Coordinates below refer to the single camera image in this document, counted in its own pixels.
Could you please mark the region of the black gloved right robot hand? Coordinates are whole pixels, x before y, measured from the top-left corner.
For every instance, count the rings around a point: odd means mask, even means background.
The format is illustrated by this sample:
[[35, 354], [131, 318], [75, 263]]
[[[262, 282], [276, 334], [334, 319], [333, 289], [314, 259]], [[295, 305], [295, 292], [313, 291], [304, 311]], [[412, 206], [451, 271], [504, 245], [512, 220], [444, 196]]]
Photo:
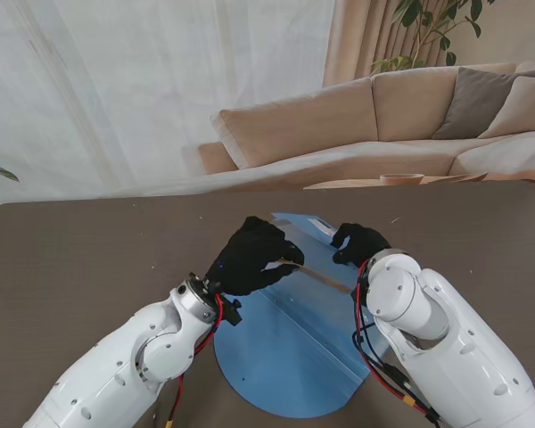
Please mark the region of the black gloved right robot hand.
[[336, 249], [333, 255], [335, 264], [352, 264], [357, 268], [376, 253], [391, 248], [378, 231], [356, 223], [342, 223], [334, 234], [331, 245]]

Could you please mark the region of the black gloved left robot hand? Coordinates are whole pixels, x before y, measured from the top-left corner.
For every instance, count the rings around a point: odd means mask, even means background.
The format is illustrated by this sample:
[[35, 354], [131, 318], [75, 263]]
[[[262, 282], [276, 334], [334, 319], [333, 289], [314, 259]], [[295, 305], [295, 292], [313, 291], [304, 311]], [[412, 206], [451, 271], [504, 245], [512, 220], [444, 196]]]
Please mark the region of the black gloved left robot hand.
[[244, 296], [277, 283], [304, 260], [304, 253], [281, 229], [250, 216], [230, 237], [204, 278], [226, 294]]

